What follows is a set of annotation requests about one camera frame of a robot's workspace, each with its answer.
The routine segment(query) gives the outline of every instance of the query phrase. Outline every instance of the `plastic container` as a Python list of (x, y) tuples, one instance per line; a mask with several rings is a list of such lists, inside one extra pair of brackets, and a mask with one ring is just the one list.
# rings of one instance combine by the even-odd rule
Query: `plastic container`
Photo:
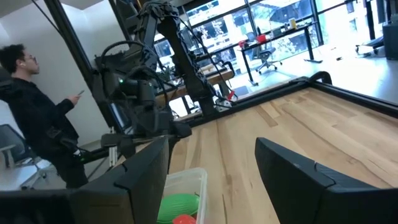
[(168, 175), (164, 187), (164, 196), (172, 194), (199, 195), (197, 224), (205, 223), (207, 208), (207, 172), (205, 169), (194, 168)]

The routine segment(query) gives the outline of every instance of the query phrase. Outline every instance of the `black pants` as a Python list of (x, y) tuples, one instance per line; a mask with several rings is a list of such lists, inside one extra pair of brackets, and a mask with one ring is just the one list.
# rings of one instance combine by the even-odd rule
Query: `black pants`
[(79, 188), (88, 183), (84, 165), (72, 154), (63, 154), (48, 160), (55, 166), (62, 180), (67, 183), (68, 189)]

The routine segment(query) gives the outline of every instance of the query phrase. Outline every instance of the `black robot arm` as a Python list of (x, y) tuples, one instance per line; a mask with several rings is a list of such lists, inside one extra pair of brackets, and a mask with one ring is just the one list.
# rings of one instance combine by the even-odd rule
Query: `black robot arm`
[(174, 51), (173, 63), (175, 70), (183, 78), (188, 95), (193, 101), (198, 101), (204, 115), (217, 113), (213, 97), (216, 91), (206, 77), (199, 72), (180, 33), (180, 18), (178, 9), (169, 3), (148, 2), (140, 13), (129, 19), (129, 27), (135, 27), (134, 40), (145, 44), (132, 45), (124, 53), (124, 60), (130, 65), (145, 65), (156, 70), (157, 55), (154, 49), (156, 30), (170, 43)]

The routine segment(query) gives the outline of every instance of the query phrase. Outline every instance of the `gray chair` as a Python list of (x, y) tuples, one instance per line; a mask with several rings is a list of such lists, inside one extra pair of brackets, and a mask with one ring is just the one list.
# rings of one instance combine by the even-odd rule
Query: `gray chair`
[(0, 148), (5, 148), (7, 146), (13, 146), (10, 148), (11, 153), (0, 153), (4, 154), (6, 165), (8, 165), (9, 168), (14, 169), (25, 166), (34, 166), (36, 168), (36, 173), (20, 186), (22, 189), (31, 189), (38, 180), (46, 179), (47, 174), (50, 172), (54, 174), (57, 173), (57, 171), (52, 167), (41, 169), (37, 165), (41, 158), (37, 157), (32, 149), (26, 144), (25, 139), (10, 125), (2, 124), (0, 125)]
[[(248, 32), (246, 35), (249, 41), (256, 41), (256, 35), (253, 32)], [(262, 61), (262, 65), (256, 68), (256, 72), (259, 74), (261, 74), (261, 69), (264, 67), (269, 68), (273, 66), (275, 70), (277, 70), (278, 67), (276, 67), (274, 63), (280, 63), (280, 65), (282, 65), (281, 61), (268, 61), (269, 57), (276, 51), (275, 47), (268, 47), (268, 45), (269, 44), (265, 44), (265, 50), (261, 50), (261, 46), (258, 46), (250, 50), (248, 53), (250, 60), (259, 59)]]
[(13, 163), (17, 164), (18, 162), (32, 157), (32, 151), (25, 143), (25, 139), (9, 124), (2, 124), (0, 125), (0, 148), (4, 149), (8, 146), (14, 147), (8, 149), (7, 153), (6, 151), (2, 152), (4, 153), (7, 166), (13, 165)]

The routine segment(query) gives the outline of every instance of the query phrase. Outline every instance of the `wooden table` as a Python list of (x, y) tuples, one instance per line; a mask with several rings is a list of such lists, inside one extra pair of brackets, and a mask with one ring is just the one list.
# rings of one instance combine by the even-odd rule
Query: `wooden table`
[[(203, 71), (203, 73), (206, 75), (207, 73), (210, 73), (212, 71), (213, 71), (213, 69), (211, 67), (208, 67), (208, 68), (206, 67), (206, 69)], [(224, 80), (230, 80), (234, 77), (234, 73), (231, 70), (221, 72), (221, 75), (224, 78)], [(212, 75), (212, 76), (208, 77), (207, 80), (212, 85), (223, 83), (223, 79), (220, 77), (219, 74)], [(185, 85), (178, 88), (178, 90), (175, 93), (174, 92), (175, 92), (175, 90), (167, 92), (167, 97), (169, 98), (169, 101), (183, 97), (188, 94), (187, 88), (185, 87)], [(164, 95), (161, 94), (159, 96), (156, 96), (156, 102), (158, 103), (158, 105), (164, 106), (164, 104), (165, 104)]]
[(314, 89), (193, 128), (170, 173), (208, 173), (207, 223), (279, 223), (254, 157), (265, 137), (380, 188), (398, 187), (398, 120)]

